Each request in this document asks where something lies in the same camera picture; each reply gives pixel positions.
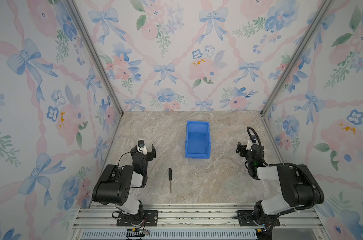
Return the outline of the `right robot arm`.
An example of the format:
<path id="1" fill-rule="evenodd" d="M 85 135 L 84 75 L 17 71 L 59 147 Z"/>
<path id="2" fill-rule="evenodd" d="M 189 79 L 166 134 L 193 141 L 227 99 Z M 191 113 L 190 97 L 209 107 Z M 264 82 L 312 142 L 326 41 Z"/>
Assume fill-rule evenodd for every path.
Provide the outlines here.
<path id="1" fill-rule="evenodd" d="M 324 202 L 324 193 L 305 165 L 266 164 L 264 147 L 253 142 L 238 143 L 236 153 L 245 158 L 245 167 L 254 180 L 277 181 L 280 193 L 258 201 L 253 210 L 237 211 L 239 224 L 255 225 L 259 240 L 272 239 L 281 216 L 313 208 Z"/>

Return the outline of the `black handled screwdriver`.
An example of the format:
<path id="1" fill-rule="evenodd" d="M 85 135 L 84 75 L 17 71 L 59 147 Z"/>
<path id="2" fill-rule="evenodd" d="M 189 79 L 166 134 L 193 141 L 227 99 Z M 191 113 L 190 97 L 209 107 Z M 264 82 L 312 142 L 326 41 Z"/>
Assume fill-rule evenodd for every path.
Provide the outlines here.
<path id="1" fill-rule="evenodd" d="M 168 179 L 169 179 L 170 193 L 172 193 L 172 168 L 168 169 Z"/>

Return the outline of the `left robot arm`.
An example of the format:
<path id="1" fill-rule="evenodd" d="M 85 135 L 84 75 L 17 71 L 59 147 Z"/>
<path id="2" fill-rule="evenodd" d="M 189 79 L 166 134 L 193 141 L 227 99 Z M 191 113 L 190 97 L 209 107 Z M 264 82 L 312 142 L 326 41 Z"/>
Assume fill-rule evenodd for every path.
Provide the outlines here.
<path id="1" fill-rule="evenodd" d="M 130 150 L 132 164 L 125 166 L 107 165 L 99 177 L 93 192 L 92 200 L 102 205 L 113 205 L 117 208 L 112 213 L 118 227 L 155 227 L 158 211 L 145 210 L 143 203 L 130 195 L 130 190 L 143 189 L 148 179 L 148 163 L 156 158 L 156 149 L 146 149 L 145 142 Z"/>

